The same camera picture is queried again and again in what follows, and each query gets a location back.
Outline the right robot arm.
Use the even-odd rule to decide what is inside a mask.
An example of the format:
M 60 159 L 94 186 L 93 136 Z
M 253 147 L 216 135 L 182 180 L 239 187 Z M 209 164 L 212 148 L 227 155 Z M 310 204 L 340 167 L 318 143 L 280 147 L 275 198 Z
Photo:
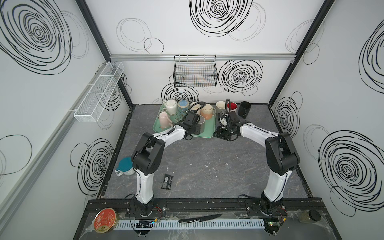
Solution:
M 288 179 L 300 163 L 299 154 L 289 134 L 271 132 L 246 120 L 241 121 L 231 106 L 231 100 L 226 99 L 225 111 L 218 113 L 219 126 L 213 136 L 228 142 L 243 137 L 265 148 L 270 174 L 259 208 L 263 214 L 272 215 L 282 206 Z

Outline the green floral tray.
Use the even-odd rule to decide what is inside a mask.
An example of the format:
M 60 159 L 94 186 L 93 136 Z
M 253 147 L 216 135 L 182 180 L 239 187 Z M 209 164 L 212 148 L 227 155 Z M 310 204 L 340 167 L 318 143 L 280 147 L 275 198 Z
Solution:
M 160 124 L 160 120 L 159 120 L 159 115 L 160 113 L 162 112 L 166 112 L 166 107 L 164 106 L 164 104 L 161 104 L 160 105 L 160 108 L 159 108 L 159 111 L 158 111 L 158 116 L 155 118 L 155 122 L 153 124 L 153 131 L 156 132 L 156 133 L 160 133 L 160 132 L 163 132 L 167 129 L 170 128 L 170 126 L 166 127 L 166 128 L 162 128 L 161 127 L 161 124 Z M 169 115 L 169 118 L 174 122 L 178 122 L 179 120 L 182 119 L 182 117 L 176 113 L 175 115 Z M 213 137 L 213 134 L 216 130 L 216 109 L 214 109 L 214 114 L 213 116 L 211 117 L 211 119 L 209 120 L 206 120 L 205 123 L 204 123 L 204 131 L 202 131 L 199 135 L 194 135 L 194 137 L 197 137 L 197 138 L 206 138 L 206 139 L 209 139 L 209 138 L 212 138 Z

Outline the black mug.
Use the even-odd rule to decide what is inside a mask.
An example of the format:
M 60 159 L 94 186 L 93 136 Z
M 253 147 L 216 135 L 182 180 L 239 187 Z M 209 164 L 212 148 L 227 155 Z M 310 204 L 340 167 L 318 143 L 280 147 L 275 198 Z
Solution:
M 246 101 L 241 102 L 238 109 L 238 115 L 241 118 L 246 119 L 250 112 L 251 107 L 252 105 L 249 102 L 246 102 Z

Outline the pink mug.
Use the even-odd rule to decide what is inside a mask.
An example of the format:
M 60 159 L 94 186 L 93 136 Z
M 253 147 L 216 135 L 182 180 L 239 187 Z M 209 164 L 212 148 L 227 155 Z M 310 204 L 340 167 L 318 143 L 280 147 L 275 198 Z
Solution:
M 174 126 L 173 121 L 170 119 L 170 116 L 167 112 L 161 112 L 159 114 L 159 122 L 162 129 L 167 129 Z

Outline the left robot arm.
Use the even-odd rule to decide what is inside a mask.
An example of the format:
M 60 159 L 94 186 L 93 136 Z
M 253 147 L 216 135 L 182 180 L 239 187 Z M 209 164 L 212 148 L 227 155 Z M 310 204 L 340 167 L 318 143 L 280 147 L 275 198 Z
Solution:
M 132 154 L 133 169 L 137 176 L 137 193 L 133 196 L 133 203 L 141 215 L 150 215 L 154 208 L 154 173 L 161 164 L 164 149 L 197 133 L 200 116 L 192 108 L 198 104 L 199 110 L 206 106 L 205 102 L 193 104 L 179 122 L 171 124 L 169 130 L 141 136 Z

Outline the grey brown mug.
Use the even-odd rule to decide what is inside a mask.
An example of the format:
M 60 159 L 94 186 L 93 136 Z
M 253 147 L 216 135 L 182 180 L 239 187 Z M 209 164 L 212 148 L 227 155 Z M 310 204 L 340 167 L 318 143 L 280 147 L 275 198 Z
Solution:
M 205 122 L 206 119 L 204 116 L 200 115 L 199 121 L 198 121 L 198 135 L 202 134 L 205 130 Z

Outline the cream white mug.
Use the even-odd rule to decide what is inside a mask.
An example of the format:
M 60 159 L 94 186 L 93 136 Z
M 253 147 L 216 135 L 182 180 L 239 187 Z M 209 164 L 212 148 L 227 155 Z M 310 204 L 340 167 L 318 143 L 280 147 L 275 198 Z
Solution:
M 227 103 L 227 109 L 229 112 L 234 112 L 238 109 L 238 105 L 236 103 Z

